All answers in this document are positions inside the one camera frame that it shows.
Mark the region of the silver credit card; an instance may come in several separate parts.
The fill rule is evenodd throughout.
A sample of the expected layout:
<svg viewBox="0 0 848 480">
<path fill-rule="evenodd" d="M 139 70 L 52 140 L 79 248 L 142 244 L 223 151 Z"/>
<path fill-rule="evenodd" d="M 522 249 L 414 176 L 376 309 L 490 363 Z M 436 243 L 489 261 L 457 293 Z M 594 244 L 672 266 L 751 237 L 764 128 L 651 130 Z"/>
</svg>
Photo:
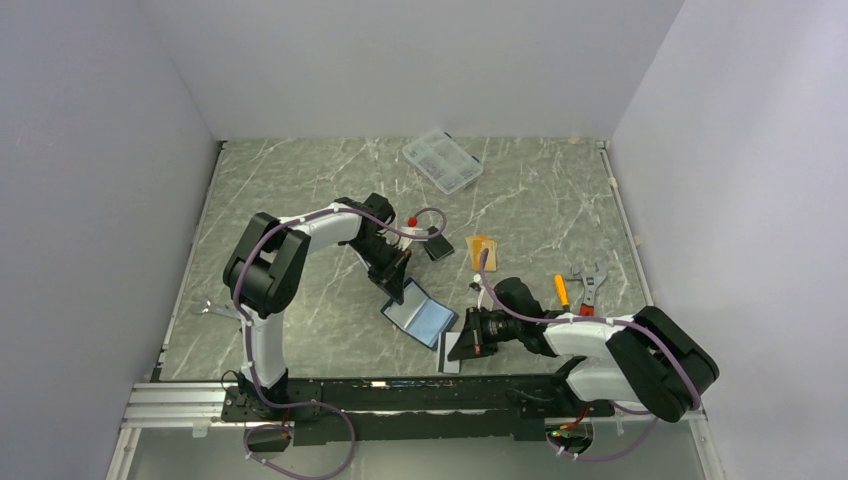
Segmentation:
<svg viewBox="0 0 848 480">
<path fill-rule="evenodd" d="M 460 337 L 459 332 L 442 332 L 438 341 L 437 371 L 446 375 L 459 375 L 461 371 L 460 360 L 450 360 L 449 354 L 456 346 Z"/>
</svg>

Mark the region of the blue leather card holder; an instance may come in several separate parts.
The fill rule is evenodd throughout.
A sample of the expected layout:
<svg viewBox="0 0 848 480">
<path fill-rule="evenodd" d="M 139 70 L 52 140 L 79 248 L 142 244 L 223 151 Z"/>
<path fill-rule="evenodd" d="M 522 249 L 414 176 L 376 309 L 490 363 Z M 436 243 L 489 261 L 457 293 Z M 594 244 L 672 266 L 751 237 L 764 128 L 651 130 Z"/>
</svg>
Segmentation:
<svg viewBox="0 0 848 480">
<path fill-rule="evenodd" d="M 433 299 L 412 278 L 405 280 L 403 294 L 402 303 L 389 299 L 380 313 L 412 339 L 435 351 L 441 335 L 453 327 L 458 314 Z"/>
</svg>

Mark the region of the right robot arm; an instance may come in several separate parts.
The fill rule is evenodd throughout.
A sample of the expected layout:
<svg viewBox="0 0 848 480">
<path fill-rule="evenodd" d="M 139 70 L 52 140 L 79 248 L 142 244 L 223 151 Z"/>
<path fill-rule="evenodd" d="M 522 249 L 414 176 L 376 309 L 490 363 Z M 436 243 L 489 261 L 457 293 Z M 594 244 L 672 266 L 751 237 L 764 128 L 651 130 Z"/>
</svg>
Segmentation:
<svg viewBox="0 0 848 480">
<path fill-rule="evenodd" d="M 605 318 L 545 310 L 517 277 L 490 292 L 494 308 L 467 309 L 448 359 L 491 356 L 510 341 L 532 354 L 561 358 L 543 397 L 564 415 L 595 401 L 629 402 L 677 422 L 700 407 L 702 394 L 720 376 L 713 358 L 656 306 Z"/>
</svg>

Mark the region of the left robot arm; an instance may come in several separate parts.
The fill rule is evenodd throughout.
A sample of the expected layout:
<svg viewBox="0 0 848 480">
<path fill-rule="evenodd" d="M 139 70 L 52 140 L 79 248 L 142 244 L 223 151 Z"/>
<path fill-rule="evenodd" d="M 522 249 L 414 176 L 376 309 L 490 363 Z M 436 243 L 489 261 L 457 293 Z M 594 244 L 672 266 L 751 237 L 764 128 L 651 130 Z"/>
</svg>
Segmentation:
<svg viewBox="0 0 848 480">
<path fill-rule="evenodd" d="M 342 197 L 327 207 L 293 217 L 254 215 L 223 272 L 234 306 L 243 313 L 245 359 L 239 385 L 248 407 L 264 420 L 279 417 L 288 402 L 283 313 L 293 301 L 307 257 L 347 245 L 365 262 L 369 280 L 403 302 L 410 254 L 383 232 L 395 219 L 389 200 L 372 193 L 363 202 Z"/>
</svg>

